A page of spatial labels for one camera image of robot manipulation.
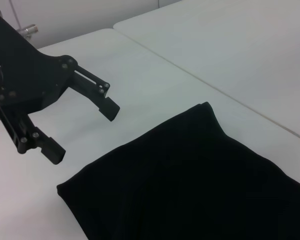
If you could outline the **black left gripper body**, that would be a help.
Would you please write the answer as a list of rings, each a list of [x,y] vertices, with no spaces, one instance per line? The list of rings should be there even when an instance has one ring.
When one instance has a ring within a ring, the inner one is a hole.
[[[43,110],[70,86],[77,66],[69,55],[38,51],[0,17],[0,108]]]

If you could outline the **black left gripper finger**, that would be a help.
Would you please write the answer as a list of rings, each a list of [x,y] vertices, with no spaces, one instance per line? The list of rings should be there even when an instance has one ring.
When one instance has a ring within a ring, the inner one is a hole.
[[[75,68],[69,87],[94,103],[109,121],[112,122],[119,113],[120,107],[106,96],[110,84],[84,68],[80,66]]]
[[[36,127],[25,111],[0,106],[0,121],[19,154],[25,154],[30,149],[41,148],[41,153],[54,165],[63,160],[66,151],[53,138]]]

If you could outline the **black t-shirt with FREE print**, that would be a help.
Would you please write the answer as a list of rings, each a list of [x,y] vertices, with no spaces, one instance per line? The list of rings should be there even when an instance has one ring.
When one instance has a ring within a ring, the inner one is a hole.
[[[88,240],[300,240],[300,183],[227,136],[207,102],[57,192]]]

